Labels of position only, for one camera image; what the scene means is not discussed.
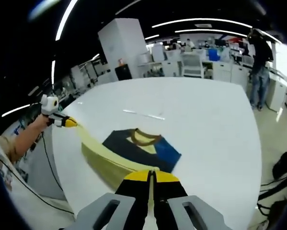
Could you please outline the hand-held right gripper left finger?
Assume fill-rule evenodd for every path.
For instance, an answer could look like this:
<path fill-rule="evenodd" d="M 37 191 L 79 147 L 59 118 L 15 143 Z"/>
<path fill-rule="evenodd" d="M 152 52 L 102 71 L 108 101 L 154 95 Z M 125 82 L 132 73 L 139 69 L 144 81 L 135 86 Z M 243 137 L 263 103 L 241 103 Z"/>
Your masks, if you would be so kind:
<path fill-rule="evenodd" d="M 151 171 L 127 175 L 116 192 L 106 193 L 83 208 L 75 230 L 141 230 L 148 214 Z"/>

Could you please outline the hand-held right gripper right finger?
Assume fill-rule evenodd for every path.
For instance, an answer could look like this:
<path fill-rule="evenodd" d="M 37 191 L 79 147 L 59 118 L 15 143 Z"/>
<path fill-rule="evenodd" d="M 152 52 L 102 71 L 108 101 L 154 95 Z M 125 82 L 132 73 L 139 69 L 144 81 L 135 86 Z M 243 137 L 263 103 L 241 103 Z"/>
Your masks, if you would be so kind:
<path fill-rule="evenodd" d="M 195 195 L 177 177 L 153 172 L 154 217 L 160 230 L 225 230 L 223 215 Z"/>

